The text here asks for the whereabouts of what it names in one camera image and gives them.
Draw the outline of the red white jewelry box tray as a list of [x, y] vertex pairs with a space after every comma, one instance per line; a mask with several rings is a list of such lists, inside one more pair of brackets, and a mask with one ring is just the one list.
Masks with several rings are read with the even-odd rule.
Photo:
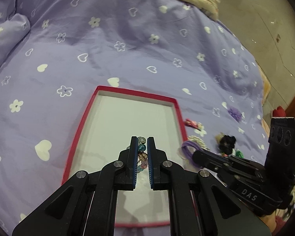
[[[179, 150], [187, 139], [175, 99], [116, 87], [99, 86], [91, 96], [74, 136], [63, 180], [80, 170], [93, 173], [117, 160], [134, 136], [153, 137], [156, 147], [179, 165]], [[150, 188], [148, 170], [137, 175], [134, 191], [120, 191], [117, 227], [156, 227], [169, 224], [166, 191]]]

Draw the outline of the black flower hair accessory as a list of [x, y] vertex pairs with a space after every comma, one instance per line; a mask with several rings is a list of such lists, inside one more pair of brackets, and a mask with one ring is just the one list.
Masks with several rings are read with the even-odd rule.
[[224, 155], [231, 155], [235, 148], [236, 138], [234, 136], [219, 133], [215, 136], [218, 148]]

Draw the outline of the green bead accessory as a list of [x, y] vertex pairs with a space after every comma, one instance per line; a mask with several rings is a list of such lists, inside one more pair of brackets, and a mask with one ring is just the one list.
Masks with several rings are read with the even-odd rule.
[[244, 155], [240, 150], [235, 150], [235, 156], [239, 158], [244, 158]]

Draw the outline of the red bow hair clip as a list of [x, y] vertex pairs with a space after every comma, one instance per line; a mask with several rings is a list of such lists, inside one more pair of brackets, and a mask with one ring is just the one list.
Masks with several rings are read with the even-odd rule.
[[199, 131], [202, 131], [202, 129], [203, 129], [202, 123], [196, 122], [194, 120], [190, 120], [188, 118], [186, 120], [184, 120], [184, 125], [187, 127], [192, 127], [192, 128], [197, 129]]

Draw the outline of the purple flower hair accessory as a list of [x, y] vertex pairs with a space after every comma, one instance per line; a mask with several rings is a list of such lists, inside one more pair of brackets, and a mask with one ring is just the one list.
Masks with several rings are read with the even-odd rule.
[[241, 122], [242, 120], [242, 113], [235, 107], [228, 108], [229, 115], [234, 118], [237, 122]]

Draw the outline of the purple heart flower bedsheet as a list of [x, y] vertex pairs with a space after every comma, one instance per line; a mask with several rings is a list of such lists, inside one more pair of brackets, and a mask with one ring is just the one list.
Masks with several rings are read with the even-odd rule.
[[[10, 234], [59, 186], [85, 107], [99, 85], [177, 100], [183, 118], [236, 137], [265, 162], [263, 83], [224, 24], [178, 0], [0, 0], [0, 23], [31, 29], [0, 67], [0, 228]], [[242, 113], [237, 122], [228, 113]]]

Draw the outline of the purple matching pillow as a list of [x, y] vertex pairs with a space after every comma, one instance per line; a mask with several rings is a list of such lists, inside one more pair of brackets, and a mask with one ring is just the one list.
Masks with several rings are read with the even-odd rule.
[[15, 46], [31, 29], [28, 18], [15, 14], [10, 20], [0, 23], [0, 67]]

